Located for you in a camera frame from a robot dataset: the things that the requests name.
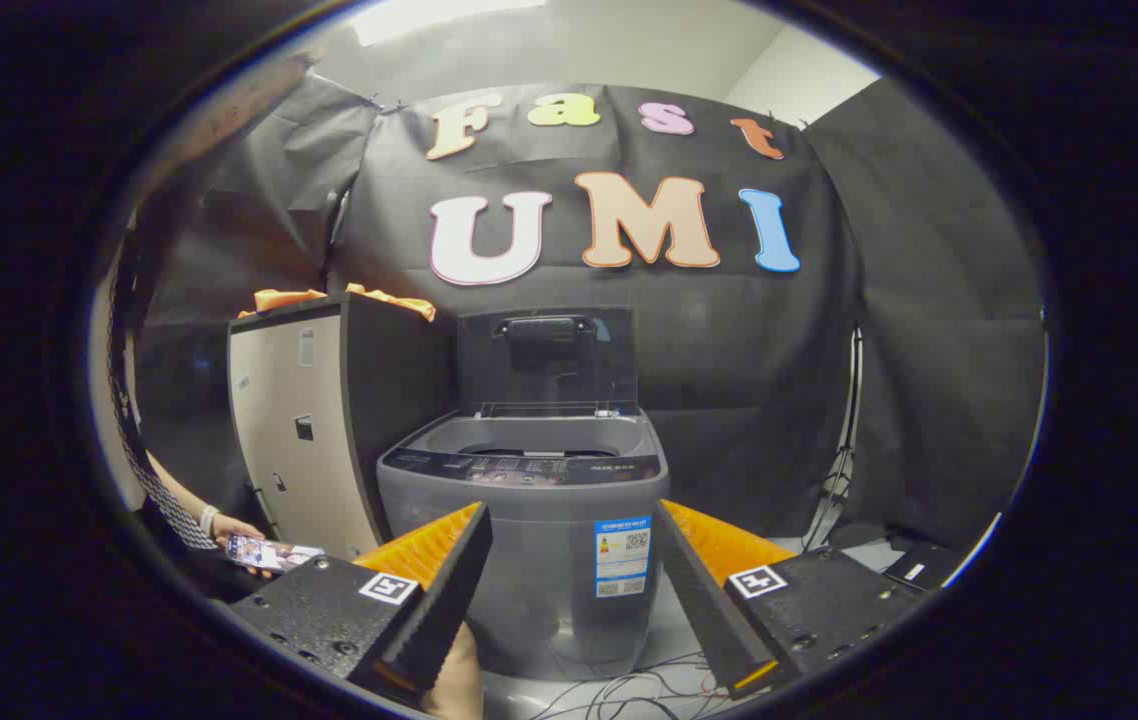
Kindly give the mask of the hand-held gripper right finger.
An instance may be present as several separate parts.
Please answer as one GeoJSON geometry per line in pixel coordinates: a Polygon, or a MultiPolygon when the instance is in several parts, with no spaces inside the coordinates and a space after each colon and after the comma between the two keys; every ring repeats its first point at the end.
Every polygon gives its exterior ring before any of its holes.
{"type": "Polygon", "coordinates": [[[924,596],[844,551],[785,551],[665,498],[652,536],[716,687],[733,700],[842,664],[924,596]]]}

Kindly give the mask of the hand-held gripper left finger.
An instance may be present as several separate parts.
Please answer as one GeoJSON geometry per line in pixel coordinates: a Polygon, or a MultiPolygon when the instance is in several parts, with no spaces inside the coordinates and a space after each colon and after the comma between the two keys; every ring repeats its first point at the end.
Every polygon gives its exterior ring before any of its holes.
{"type": "Polygon", "coordinates": [[[358,558],[303,551],[229,611],[303,664],[409,705],[437,682],[492,543],[490,506],[468,503],[358,558]]]}

